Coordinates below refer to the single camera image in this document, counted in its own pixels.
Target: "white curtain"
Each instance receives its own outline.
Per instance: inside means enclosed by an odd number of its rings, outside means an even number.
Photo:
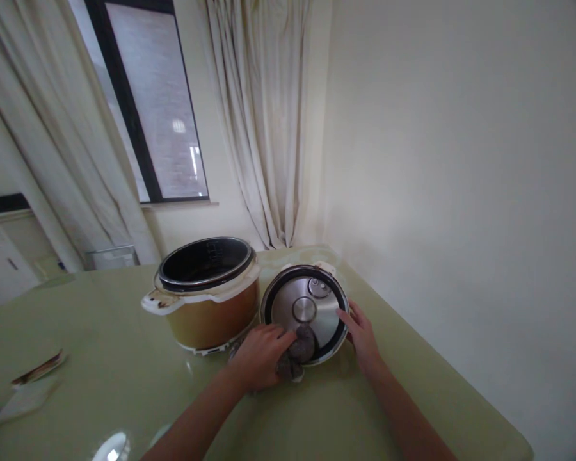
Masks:
[[[0,0],[0,117],[12,137],[1,159],[69,271],[120,245],[159,261],[67,0]]]
[[[302,189],[310,2],[205,1],[205,51],[243,198],[262,241],[289,247]]]

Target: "glossy tabletop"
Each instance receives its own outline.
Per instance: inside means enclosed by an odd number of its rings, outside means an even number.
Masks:
[[[326,261],[371,319],[380,352],[459,460],[531,460],[527,441],[328,247],[259,253],[264,290],[288,263]],[[64,348],[60,384],[34,413],[0,425],[0,460],[91,460],[123,430],[129,459],[174,421],[226,363],[194,357],[164,318],[140,307],[156,267],[66,275],[0,307],[0,405],[43,350]],[[247,396],[207,459],[401,459],[351,345],[307,368],[300,384]]]

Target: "window sill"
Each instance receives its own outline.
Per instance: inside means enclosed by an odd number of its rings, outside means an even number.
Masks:
[[[209,206],[219,206],[218,202],[210,202],[208,200],[196,200],[192,202],[166,202],[156,204],[141,204],[141,209],[144,213],[148,211],[160,211],[170,209],[187,209],[187,208],[201,208]]]

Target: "table surface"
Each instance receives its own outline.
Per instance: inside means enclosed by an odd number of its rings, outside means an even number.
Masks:
[[[524,437],[328,247],[260,252],[265,290],[288,263],[326,261],[372,321],[380,352],[459,460],[531,460]],[[0,307],[0,405],[26,361],[62,347],[59,386],[34,413],[0,426],[0,460],[91,460],[125,431],[139,459],[226,363],[194,357],[164,318],[140,307],[156,267],[65,275]],[[401,459],[352,347],[308,368],[300,384],[247,396],[207,459]]]

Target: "cloth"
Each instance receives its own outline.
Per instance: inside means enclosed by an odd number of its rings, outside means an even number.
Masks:
[[[245,336],[237,340],[230,349],[230,359],[243,344]],[[301,364],[311,360],[316,352],[316,337],[312,327],[303,324],[296,329],[296,340],[288,350],[282,354],[277,362],[276,372],[284,380],[301,382],[305,376],[305,370]]]

